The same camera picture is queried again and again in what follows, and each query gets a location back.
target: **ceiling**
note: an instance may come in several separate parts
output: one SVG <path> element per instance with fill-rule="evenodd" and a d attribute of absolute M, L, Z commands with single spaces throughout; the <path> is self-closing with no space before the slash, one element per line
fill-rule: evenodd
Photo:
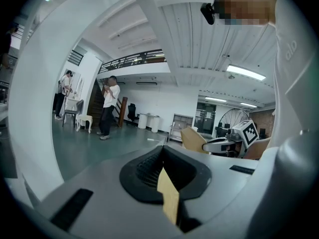
<path fill-rule="evenodd" d="M 273 106 L 274 60 L 277 53 L 272 26 L 209 25 L 200 12 L 213 0 L 122 0 L 89 29 L 84 39 L 110 57 L 162 49 L 170 75 L 144 75 L 144 80 L 197 86 L 199 93 L 266 107 Z M 258 81 L 226 72 L 229 64 L 266 76 Z M 140 75 L 126 76 L 134 82 Z"/>

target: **white robot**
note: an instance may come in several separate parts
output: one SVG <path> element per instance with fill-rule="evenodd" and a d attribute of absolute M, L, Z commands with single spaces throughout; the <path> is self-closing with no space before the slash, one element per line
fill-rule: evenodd
<path fill-rule="evenodd" d="M 203 144 L 202 149 L 212 154 L 241 158 L 258 137 L 254 122 L 251 119 L 244 120 L 230 128 L 226 137 L 213 139 Z"/>

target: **man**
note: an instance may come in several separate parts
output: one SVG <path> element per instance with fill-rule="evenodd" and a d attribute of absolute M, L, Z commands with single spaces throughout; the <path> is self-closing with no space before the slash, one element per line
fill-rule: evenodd
<path fill-rule="evenodd" d="M 318 40 L 299 8 L 291 0 L 215 0 L 213 10 L 225 24 L 270 24 L 276 28 L 276 116 L 267 147 L 279 147 L 287 138 L 298 135 L 301 129 L 317 129 L 318 124 L 309 123 L 309 117 L 315 119 L 316 109 L 307 109 L 307 115 L 302 116 L 299 104 L 305 103 L 303 99 L 312 99 L 313 107 L 318 106 L 318 99 L 310 96 L 318 94 L 318 87 L 312 83 L 310 76 L 316 74 Z M 307 84 L 304 84 L 299 86 L 300 98 L 289 96 L 288 92 L 304 75 L 306 78 L 300 84 L 309 82 L 313 90 L 309 91 Z"/>
<path fill-rule="evenodd" d="M 112 123 L 112 112 L 115 108 L 120 93 L 120 87 L 117 84 L 116 77 L 111 76 L 108 79 L 108 86 L 105 85 L 104 88 L 107 94 L 104 100 L 102 114 L 99 122 L 100 132 L 96 133 L 97 135 L 101 135 L 101 140 L 110 138 L 109 134 Z"/>
<path fill-rule="evenodd" d="M 58 96 L 54 116 L 56 120 L 62 120 L 62 118 L 60 117 L 60 111 L 63 105 L 64 98 L 68 96 L 70 92 L 73 92 L 72 89 L 69 87 L 69 78 L 72 76 L 72 71 L 68 70 L 66 74 L 61 78 L 61 80 L 59 80 Z"/>
<path fill-rule="evenodd" d="M 8 54 L 11 46 L 11 35 L 14 32 L 18 31 L 18 25 L 16 23 L 11 23 L 9 25 L 9 30 L 5 33 L 5 36 L 3 37 L 3 40 L 1 41 L 0 46 L 0 69 L 2 67 L 9 68 L 9 62 L 8 62 Z"/>

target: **door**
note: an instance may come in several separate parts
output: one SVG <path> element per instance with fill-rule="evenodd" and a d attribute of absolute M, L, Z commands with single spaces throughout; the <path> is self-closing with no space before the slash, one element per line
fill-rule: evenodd
<path fill-rule="evenodd" d="M 199 133 L 213 133 L 216 106 L 206 103 L 197 103 L 194 126 Z"/>

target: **black office chair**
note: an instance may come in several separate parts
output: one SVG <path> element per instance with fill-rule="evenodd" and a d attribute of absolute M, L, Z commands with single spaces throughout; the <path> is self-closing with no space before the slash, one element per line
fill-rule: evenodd
<path fill-rule="evenodd" d="M 64 119 L 66 114 L 73 114 L 73 127 L 75 127 L 75 117 L 77 114 L 79 114 L 79 112 L 82 112 L 82 106 L 83 106 L 83 100 L 80 100 L 79 102 L 76 103 L 76 111 L 72 111 L 72 110 L 64 111 L 62 127 L 64 126 Z"/>
<path fill-rule="evenodd" d="M 139 117 L 136 117 L 136 116 L 135 116 L 135 110 L 136 110 L 135 104 L 130 104 L 130 105 L 128 106 L 128 108 L 129 108 L 128 118 L 129 118 L 132 122 L 134 122 L 135 120 L 138 120 Z"/>

